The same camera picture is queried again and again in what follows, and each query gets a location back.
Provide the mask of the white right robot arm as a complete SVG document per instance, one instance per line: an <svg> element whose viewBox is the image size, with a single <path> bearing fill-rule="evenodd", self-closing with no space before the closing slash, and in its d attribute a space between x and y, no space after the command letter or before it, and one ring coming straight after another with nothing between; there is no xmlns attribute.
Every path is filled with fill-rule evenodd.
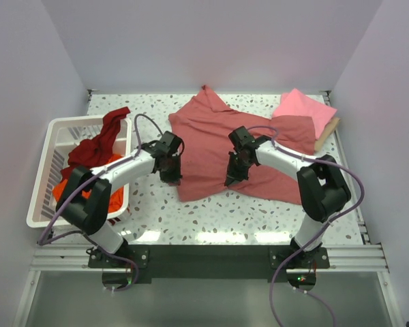
<svg viewBox="0 0 409 327"><path fill-rule="evenodd" d="M228 138L234 151L229 153L225 185L246 181L252 166L273 168L296 181L305 216L290 242L290 259L315 254L329 219L351 200L340 165L330 155L317 158L286 148L269 136L256 138L244 126L233 130Z"/></svg>

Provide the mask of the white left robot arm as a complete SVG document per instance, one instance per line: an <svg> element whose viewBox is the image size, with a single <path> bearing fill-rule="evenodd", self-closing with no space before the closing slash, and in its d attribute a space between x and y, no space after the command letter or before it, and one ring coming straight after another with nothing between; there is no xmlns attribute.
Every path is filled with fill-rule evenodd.
<svg viewBox="0 0 409 327"><path fill-rule="evenodd" d="M111 195L137 178L158 173L160 180L178 185L184 141L166 131L158 140L138 146L129 155L96 168L78 166L72 170L55 215L82 232L110 255L130 259L128 242L108 223Z"/></svg>

